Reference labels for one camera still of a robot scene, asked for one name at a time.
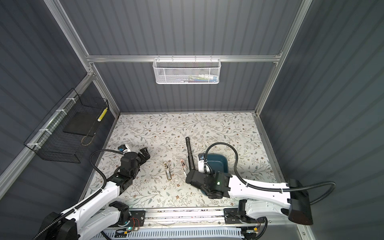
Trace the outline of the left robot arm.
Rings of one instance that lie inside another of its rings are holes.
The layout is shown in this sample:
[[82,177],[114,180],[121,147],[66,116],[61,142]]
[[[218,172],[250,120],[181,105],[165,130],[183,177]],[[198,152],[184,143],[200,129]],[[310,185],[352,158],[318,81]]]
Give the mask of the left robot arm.
[[93,194],[79,203],[62,211],[52,212],[43,220],[35,240],[90,240],[110,226],[128,228],[129,231],[140,226],[140,221],[132,217],[128,205],[117,201],[137,177],[141,165],[150,159],[147,148],[139,152],[130,152],[119,147],[116,151],[121,155],[121,165],[114,174],[107,178],[92,163],[94,170],[103,178],[103,185]]

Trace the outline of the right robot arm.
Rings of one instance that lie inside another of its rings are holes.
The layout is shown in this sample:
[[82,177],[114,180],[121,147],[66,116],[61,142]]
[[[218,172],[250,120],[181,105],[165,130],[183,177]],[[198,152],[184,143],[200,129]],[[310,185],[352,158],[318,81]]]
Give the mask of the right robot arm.
[[273,189],[263,191],[251,188],[251,184],[258,184],[258,181],[246,181],[244,184],[238,177],[227,173],[208,175],[197,170],[189,171],[186,183],[201,190],[210,199],[239,199],[234,216],[243,223],[282,216],[299,225],[310,226],[314,223],[308,192],[287,192],[284,190],[286,183],[261,182],[263,188]]

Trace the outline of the pink mini stapler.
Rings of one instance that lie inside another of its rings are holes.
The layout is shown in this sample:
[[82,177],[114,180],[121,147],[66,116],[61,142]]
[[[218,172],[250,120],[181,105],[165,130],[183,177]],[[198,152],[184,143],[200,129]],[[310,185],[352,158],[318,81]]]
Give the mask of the pink mini stapler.
[[186,165],[184,160],[181,160],[181,165],[182,165],[182,170],[184,172],[184,175],[187,176],[187,174],[188,174],[188,167],[187,167],[187,165]]

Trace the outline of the black stapler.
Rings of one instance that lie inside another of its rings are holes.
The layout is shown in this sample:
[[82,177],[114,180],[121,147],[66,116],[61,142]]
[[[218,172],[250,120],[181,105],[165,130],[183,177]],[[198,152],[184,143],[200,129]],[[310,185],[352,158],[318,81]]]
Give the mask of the black stapler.
[[187,146],[188,163],[189,163],[190,170],[195,170],[195,163],[194,163],[194,158],[193,158],[192,148],[191,148],[191,142],[190,142],[189,137],[186,137],[186,146]]

